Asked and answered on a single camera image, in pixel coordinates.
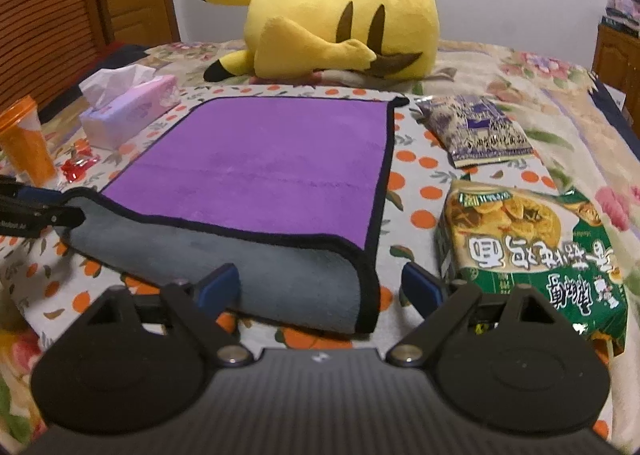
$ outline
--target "stack of items on nightstand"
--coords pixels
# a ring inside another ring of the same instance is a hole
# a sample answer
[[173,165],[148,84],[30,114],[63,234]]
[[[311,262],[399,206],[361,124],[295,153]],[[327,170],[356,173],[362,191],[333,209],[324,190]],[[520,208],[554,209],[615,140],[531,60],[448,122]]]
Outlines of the stack of items on nightstand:
[[608,0],[602,23],[640,38],[640,0]]

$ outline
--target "white tissue paper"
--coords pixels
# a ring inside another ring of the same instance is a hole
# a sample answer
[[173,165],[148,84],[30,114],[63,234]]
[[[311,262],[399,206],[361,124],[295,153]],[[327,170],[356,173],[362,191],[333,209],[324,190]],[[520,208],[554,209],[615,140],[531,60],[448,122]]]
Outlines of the white tissue paper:
[[101,109],[140,83],[152,80],[155,69],[131,64],[119,69],[100,69],[80,83],[80,90],[94,109]]

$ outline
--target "black ear tip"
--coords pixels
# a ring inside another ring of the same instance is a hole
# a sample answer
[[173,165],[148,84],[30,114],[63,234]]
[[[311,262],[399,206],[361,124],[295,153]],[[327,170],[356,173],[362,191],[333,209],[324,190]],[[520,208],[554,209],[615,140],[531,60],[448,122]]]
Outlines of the black ear tip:
[[231,74],[222,66],[220,60],[216,60],[214,61],[214,63],[207,67],[207,70],[204,71],[203,77],[205,81],[216,82],[226,80],[227,78],[230,78],[232,76],[233,74]]

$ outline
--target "tissue box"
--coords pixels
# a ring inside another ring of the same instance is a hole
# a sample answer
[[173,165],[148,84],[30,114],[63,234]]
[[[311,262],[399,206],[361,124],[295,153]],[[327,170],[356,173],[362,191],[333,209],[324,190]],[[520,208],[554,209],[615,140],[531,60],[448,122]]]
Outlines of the tissue box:
[[80,122],[92,146],[117,150],[147,125],[178,104],[175,76],[167,74],[140,83],[100,109],[89,108]]

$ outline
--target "yellow plush toy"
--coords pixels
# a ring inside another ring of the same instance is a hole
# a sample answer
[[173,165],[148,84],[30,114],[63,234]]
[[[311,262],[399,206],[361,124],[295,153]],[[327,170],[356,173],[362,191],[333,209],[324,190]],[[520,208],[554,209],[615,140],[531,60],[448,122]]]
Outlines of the yellow plush toy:
[[249,6],[246,50],[204,74],[220,81],[255,70],[268,79],[356,70],[389,79],[427,75],[440,35],[435,0],[205,0]]

